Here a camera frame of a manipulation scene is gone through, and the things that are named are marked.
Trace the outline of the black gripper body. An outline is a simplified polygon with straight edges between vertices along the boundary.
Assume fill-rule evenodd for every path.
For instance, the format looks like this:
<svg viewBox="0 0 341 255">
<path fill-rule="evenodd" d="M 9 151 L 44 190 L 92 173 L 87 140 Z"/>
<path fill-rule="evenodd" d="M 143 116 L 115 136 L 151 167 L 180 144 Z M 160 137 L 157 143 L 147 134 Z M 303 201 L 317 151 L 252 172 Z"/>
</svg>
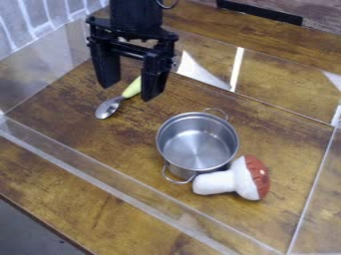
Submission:
<svg viewBox="0 0 341 255">
<path fill-rule="evenodd" d="M 109 0 L 109 17 L 91 16 L 88 47 L 93 59 L 112 53 L 140 59 L 145 54 L 173 57 L 177 35 L 163 29 L 163 0 Z"/>
</svg>

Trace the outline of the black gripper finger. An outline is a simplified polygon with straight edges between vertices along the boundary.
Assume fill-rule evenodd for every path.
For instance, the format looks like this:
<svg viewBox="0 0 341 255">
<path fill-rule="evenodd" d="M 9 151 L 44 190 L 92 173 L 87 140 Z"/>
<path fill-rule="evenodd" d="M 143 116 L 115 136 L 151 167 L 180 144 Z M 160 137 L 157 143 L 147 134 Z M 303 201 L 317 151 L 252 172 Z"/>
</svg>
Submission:
<svg viewBox="0 0 341 255">
<path fill-rule="evenodd" d="M 167 78 L 171 72 L 171 58 L 148 53 L 144 56 L 141 70 L 141 99 L 152 100 L 165 88 Z"/>
<path fill-rule="evenodd" d="M 105 89 L 121 79 L 120 55 L 107 45 L 92 44 L 91 56 L 100 86 Z"/>
</svg>

